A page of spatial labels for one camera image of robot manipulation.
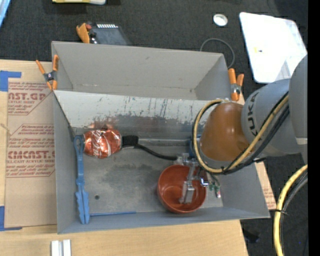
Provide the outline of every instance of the yellow object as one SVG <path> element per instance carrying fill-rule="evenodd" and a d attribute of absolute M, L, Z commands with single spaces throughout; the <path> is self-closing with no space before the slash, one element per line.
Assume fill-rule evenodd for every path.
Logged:
<path fill-rule="evenodd" d="M 278 202 L 276 204 L 276 209 L 281 211 L 284 205 L 285 198 L 288 194 L 289 189 L 295 183 L 295 181 L 304 173 L 304 171 L 308 168 L 308 165 L 306 164 L 299 170 L 297 170 L 291 177 L 290 179 L 286 182 L 284 185 Z M 280 243 L 280 217 L 281 217 L 281 212 L 276 211 L 274 214 L 274 220 L 273 220 L 273 243 L 274 243 L 274 248 L 277 256 L 283 256 L 284 253 L 282 251 L 281 243 Z"/>

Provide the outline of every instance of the cardboard sheet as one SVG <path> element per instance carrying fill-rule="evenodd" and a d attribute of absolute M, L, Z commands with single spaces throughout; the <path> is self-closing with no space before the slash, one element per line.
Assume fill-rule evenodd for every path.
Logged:
<path fill-rule="evenodd" d="M 43 66 L 52 70 L 51 63 Z M 1 60 L 0 70 L 21 72 L 2 93 L 7 102 L 1 127 L 1 134 L 6 132 L 1 146 L 7 139 L 4 226 L 55 224 L 53 93 L 33 61 Z"/>

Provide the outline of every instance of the blue handle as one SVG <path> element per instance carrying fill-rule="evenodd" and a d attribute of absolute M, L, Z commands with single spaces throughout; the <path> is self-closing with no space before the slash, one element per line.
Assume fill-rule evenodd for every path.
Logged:
<path fill-rule="evenodd" d="M 89 194 L 85 191 L 85 177 L 84 177 L 84 138 L 81 135 L 76 135 L 73 140 L 73 145 L 76 152 L 78 176 L 76 185 L 78 191 L 75 192 L 76 201 L 78 204 L 79 217 L 82 224 L 88 224 L 90 219 L 89 213 Z"/>

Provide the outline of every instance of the black device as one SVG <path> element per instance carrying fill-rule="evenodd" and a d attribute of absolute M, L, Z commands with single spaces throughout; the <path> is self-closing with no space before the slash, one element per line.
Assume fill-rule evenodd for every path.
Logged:
<path fill-rule="evenodd" d="M 77 25 L 76 32 L 86 44 L 131 45 L 122 28 L 114 23 L 88 21 Z"/>

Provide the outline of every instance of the blue plastic tool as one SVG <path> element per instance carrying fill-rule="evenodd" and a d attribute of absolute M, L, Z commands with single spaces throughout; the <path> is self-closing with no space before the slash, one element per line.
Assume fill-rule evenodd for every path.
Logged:
<path fill-rule="evenodd" d="M 75 192 L 76 201 L 78 204 L 79 217 L 82 224 L 88 224 L 90 219 L 89 214 L 89 194 L 85 191 L 85 178 L 84 178 L 84 137 L 76 135 L 73 139 L 73 144 L 76 152 L 78 176 L 76 184 L 78 191 Z"/>
<path fill-rule="evenodd" d="M 0 0 L 0 27 L 6 16 L 7 9 L 11 0 Z"/>

